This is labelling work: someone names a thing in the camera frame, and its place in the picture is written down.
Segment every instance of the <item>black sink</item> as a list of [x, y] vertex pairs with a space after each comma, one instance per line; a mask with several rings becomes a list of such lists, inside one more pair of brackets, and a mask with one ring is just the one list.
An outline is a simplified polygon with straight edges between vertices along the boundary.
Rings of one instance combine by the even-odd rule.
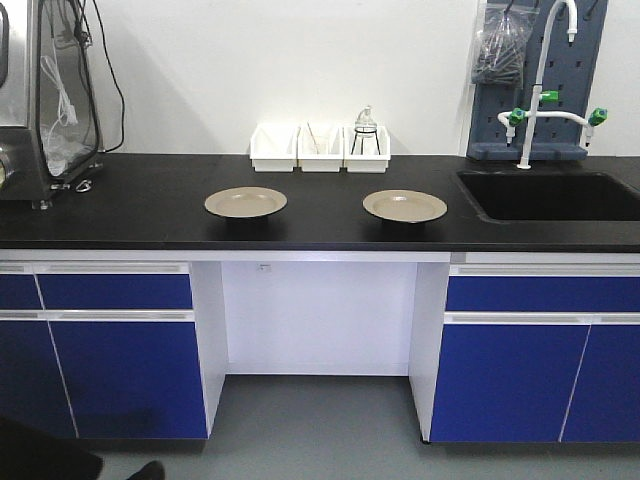
[[640, 220], [640, 192], [602, 173], [458, 172], [458, 177], [475, 207], [496, 220]]

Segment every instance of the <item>white faucet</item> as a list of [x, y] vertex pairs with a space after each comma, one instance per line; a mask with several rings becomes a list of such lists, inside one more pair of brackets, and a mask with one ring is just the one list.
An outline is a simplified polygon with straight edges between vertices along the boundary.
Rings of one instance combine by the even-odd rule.
[[[578, 8], [576, 7], [575, 0], [556, 0], [549, 16], [547, 17], [547, 23], [544, 27], [544, 35], [542, 39], [542, 49], [540, 51], [540, 58], [538, 60], [538, 70], [536, 73], [536, 81], [533, 85], [533, 91], [531, 93], [531, 106], [529, 111], [526, 112], [527, 117], [527, 131], [524, 136], [524, 143], [522, 145], [522, 157], [517, 167], [522, 169], [529, 169], [529, 155], [531, 154], [531, 144], [533, 143], [533, 133], [536, 128], [536, 120], [538, 117], [563, 117], [578, 122], [583, 126], [588, 126], [587, 134], [589, 138], [593, 134], [593, 129], [589, 125], [589, 122], [584, 118], [569, 112], [538, 112], [538, 104], [540, 103], [540, 95], [542, 93], [542, 79], [544, 77], [544, 69], [547, 63], [547, 54], [549, 53], [549, 43], [551, 42], [551, 30], [553, 29], [553, 23], [556, 18], [558, 10], [565, 4], [569, 11], [569, 28], [567, 29], [567, 35], [569, 37], [569, 43], [573, 43], [576, 33], [578, 33]], [[515, 135], [515, 127], [509, 125], [507, 116], [511, 112], [502, 112], [498, 115], [500, 122], [507, 127], [507, 142]]]

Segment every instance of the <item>pegboard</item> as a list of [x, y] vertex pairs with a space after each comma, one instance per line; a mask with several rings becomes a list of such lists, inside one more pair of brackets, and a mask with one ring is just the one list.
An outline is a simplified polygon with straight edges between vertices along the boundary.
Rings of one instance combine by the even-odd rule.
[[[503, 85], [476, 85], [467, 156], [477, 160], [519, 160], [526, 122], [516, 128], [511, 146], [506, 144], [506, 128], [498, 113], [515, 107], [529, 110], [535, 83], [547, 15], [555, 0], [516, 0], [514, 5], [537, 7], [540, 13], [527, 44], [523, 88]], [[575, 0], [578, 33], [573, 45], [567, 40], [569, 25], [566, 7], [557, 14], [543, 78], [543, 90], [558, 90], [559, 101], [541, 104], [540, 111], [564, 110], [585, 116], [608, 0]], [[505, 1], [488, 0], [487, 3]], [[538, 118], [531, 160], [582, 160], [587, 151], [580, 147], [582, 127], [563, 118]]]

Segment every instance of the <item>beige plate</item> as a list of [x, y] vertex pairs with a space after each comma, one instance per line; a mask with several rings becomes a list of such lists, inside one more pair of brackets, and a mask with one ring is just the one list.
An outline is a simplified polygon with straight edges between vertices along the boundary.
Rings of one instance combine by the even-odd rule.
[[439, 198], [411, 190], [375, 192], [362, 205], [376, 217], [404, 223], [426, 222], [447, 213], [447, 204]]
[[284, 208], [287, 197], [262, 187], [238, 187], [222, 190], [209, 196], [204, 208], [226, 218], [257, 218]]

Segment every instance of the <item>white plastic bin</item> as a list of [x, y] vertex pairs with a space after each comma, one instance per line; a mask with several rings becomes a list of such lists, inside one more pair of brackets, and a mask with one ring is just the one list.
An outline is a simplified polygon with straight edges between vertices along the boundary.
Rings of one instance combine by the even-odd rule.
[[298, 125], [261, 123], [251, 136], [249, 157], [256, 172], [293, 172]]
[[358, 136], [355, 149], [353, 153], [351, 153], [355, 139], [353, 125], [345, 126], [343, 130], [344, 166], [347, 167], [347, 172], [384, 173], [387, 170], [389, 161], [391, 160], [391, 139], [389, 138], [389, 132], [387, 132], [386, 127], [378, 125], [380, 153], [378, 153], [374, 136], [364, 140], [361, 150], [361, 135]]
[[342, 127], [327, 124], [300, 126], [298, 165], [303, 172], [339, 172], [344, 161]]

